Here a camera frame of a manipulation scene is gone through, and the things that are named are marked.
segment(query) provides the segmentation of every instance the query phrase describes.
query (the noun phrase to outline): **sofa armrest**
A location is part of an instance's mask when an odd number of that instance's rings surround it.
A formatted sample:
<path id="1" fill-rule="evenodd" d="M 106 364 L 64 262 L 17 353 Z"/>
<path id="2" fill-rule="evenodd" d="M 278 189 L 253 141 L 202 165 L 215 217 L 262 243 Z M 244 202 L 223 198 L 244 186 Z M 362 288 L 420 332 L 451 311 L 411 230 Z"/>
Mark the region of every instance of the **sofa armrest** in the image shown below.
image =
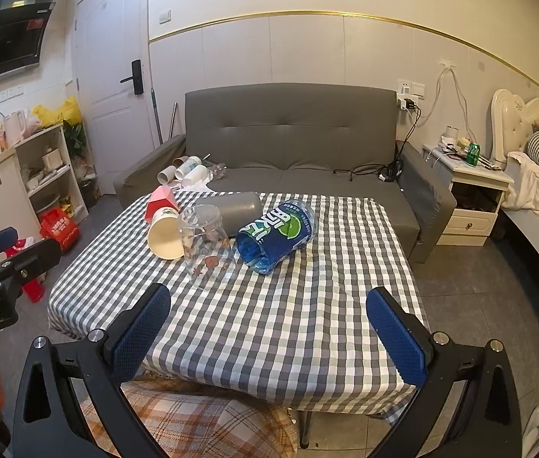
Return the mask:
<path id="1" fill-rule="evenodd" d="M 402 144 L 402 141 L 397 141 L 397 148 Z M 414 146 L 405 143 L 402 159 L 399 186 L 420 224 L 420 234 L 409 259 L 424 263 L 448 224 L 457 200 Z"/>
<path id="2" fill-rule="evenodd" d="M 170 166 L 172 160 L 184 154 L 185 135 L 178 134 L 121 172 L 115 179 L 115 191 L 122 208 L 152 193 L 159 185 L 157 174 Z"/>

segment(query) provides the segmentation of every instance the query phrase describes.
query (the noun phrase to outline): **table leg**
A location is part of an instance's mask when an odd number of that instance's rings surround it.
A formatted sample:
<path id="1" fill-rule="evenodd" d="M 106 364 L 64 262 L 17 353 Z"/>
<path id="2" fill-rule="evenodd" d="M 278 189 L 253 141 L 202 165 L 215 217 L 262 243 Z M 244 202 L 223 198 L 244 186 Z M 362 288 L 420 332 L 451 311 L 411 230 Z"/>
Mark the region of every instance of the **table leg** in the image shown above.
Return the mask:
<path id="1" fill-rule="evenodd" d="M 310 445 L 311 411 L 299 412 L 299 448 L 307 450 Z"/>

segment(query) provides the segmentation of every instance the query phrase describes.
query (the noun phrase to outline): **red object on floor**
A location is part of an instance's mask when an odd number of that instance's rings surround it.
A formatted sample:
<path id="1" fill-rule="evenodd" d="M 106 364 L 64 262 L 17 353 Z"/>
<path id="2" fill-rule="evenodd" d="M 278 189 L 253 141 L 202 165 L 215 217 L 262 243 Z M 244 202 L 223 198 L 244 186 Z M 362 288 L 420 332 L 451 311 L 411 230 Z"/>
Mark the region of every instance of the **red object on floor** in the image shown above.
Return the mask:
<path id="1" fill-rule="evenodd" d="M 76 242 L 81 231 L 61 208 L 49 210 L 42 216 L 40 235 L 50 237 L 60 243 L 62 252 L 68 251 Z"/>
<path id="2" fill-rule="evenodd" d="M 144 213 L 144 220 L 147 223 L 151 223 L 153 220 L 153 215 L 160 208 L 170 207 L 174 208 L 177 212 L 179 211 L 179 206 L 176 203 L 176 198 L 174 198 L 174 193 L 172 190 L 166 186 L 159 186 L 153 194 L 148 199 L 147 211 Z"/>
<path id="3" fill-rule="evenodd" d="M 7 248 L 5 250 L 6 258 L 11 258 L 15 256 L 20 251 L 26 249 L 28 246 L 32 245 L 34 239 L 29 237 L 27 239 L 20 239 L 15 243 L 15 246 Z M 38 302 L 43 295 L 45 294 L 45 287 L 38 282 L 38 279 L 32 279 L 30 282 L 26 283 L 23 287 L 23 292 L 26 293 L 27 297 L 30 298 L 30 301 L 33 303 Z"/>

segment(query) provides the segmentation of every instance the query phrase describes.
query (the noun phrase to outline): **metal screw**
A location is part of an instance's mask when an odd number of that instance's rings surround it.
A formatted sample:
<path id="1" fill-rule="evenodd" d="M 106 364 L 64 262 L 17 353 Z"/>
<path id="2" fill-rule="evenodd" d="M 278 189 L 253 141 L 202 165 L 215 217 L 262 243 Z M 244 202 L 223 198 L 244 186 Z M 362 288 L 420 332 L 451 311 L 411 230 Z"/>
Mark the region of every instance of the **metal screw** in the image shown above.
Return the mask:
<path id="1" fill-rule="evenodd" d="M 32 346 L 36 349 L 42 348 L 47 344 L 47 338 L 45 336 L 38 336 L 34 341 L 32 341 Z"/>
<path id="2" fill-rule="evenodd" d="M 498 339 L 493 339 L 490 341 L 490 349 L 492 349 L 492 351 L 496 351 L 497 353 L 501 353 L 503 350 L 503 343 Z"/>
<path id="3" fill-rule="evenodd" d="M 91 342 L 98 342 L 104 337 L 104 331 L 102 329 L 93 329 L 87 334 L 87 339 Z"/>
<path id="4" fill-rule="evenodd" d="M 445 332 L 436 332 L 432 335 L 432 340 L 437 344 L 445 345 L 450 342 L 450 337 Z"/>

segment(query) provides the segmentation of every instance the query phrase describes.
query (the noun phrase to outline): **table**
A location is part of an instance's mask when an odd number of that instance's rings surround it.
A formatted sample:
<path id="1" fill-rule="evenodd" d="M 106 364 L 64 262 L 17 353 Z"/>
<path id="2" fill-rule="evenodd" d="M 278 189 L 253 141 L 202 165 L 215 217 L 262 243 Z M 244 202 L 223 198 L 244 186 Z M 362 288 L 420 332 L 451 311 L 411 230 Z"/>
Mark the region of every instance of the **table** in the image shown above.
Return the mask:
<path id="1" fill-rule="evenodd" d="M 182 209 L 206 193 L 177 192 Z M 49 320 L 82 338 L 105 329 L 152 282 L 172 309 L 144 366 L 154 372 L 249 393 L 298 410 L 382 413 L 393 422 L 413 387 L 371 329 L 366 292 L 383 285 L 405 311 L 426 316 L 397 236 L 372 199 L 259 194 L 268 211 L 291 198 L 309 203 L 318 233 L 267 276 L 237 257 L 237 276 L 211 290 L 188 283 L 183 260 L 148 250 L 148 197 L 125 210 L 54 286 Z"/>
<path id="2" fill-rule="evenodd" d="M 483 246 L 513 179 L 501 170 L 473 167 L 464 160 L 452 159 L 431 145 L 424 145 L 422 150 L 424 159 L 457 199 L 457 207 L 437 244 Z"/>

